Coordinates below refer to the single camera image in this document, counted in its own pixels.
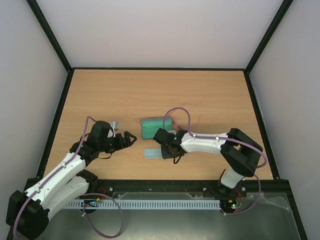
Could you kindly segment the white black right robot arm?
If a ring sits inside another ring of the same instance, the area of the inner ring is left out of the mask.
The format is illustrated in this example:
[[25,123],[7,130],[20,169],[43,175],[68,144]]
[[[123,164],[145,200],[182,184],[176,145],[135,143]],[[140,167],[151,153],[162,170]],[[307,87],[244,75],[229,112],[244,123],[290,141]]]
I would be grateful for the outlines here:
[[153,140],[160,144],[163,159],[177,164],[187,153],[201,152],[221,155],[229,167],[219,177],[217,192],[223,196],[233,193],[245,177],[253,177],[263,155],[263,148],[238,128],[227,133],[198,134],[187,130],[176,133],[158,129]]

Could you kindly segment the light blue cleaning cloth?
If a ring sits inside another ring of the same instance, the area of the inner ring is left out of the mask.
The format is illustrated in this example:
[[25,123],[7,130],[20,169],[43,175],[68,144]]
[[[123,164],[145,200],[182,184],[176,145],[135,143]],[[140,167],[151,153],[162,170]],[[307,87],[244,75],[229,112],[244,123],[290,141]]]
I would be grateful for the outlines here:
[[145,159],[162,159],[162,150],[160,148],[146,148],[144,149]]

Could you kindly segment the grey-green glasses case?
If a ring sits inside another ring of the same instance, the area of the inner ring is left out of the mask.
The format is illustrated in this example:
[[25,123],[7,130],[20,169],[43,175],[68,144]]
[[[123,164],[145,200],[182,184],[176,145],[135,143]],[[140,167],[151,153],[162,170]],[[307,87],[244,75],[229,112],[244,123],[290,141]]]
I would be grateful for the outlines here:
[[173,119],[171,117],[167,117],[165,119],[163,117],[151,117],[151,118],[143,118],[141,121],[141,137],[143,140],[152,140],[155,136],[156,132],[160,128],[164,128],[167,132],[173,130]]

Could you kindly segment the pink sunglasses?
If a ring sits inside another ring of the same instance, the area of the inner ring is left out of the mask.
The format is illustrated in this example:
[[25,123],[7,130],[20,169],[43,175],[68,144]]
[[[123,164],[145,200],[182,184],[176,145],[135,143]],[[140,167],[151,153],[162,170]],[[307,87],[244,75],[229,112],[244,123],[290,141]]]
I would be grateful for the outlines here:
[[[197,112],[194,107],[189,104],[188,102],[182,103],[180,105],[181,108],[186,109],[190,115],[190,129],[192,131],[196,131],[199,128],[199,125],[203,119],[203,115]],[[182,109],[175,109],[170,113],[171,117],[174,120],[174,125],[176,127],[181,127],[182,129],[186,130],[188,128],[188,115]]]

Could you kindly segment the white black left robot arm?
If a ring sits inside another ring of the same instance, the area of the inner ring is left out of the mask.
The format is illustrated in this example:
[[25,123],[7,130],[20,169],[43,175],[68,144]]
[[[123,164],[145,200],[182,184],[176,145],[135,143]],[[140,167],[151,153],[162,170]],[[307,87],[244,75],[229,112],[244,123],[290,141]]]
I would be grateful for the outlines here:
[[90,131],[83,131],[64,159],[43,179],[9,198],[6,223],[14,238],[34,240],[47,228],[62,208],[78,197],[108,198],[98,187],[98,177],[87,166],[100,153],[113,153],[132,146],[137,137],[128,131],[117,133],[118,123],[95,121]]

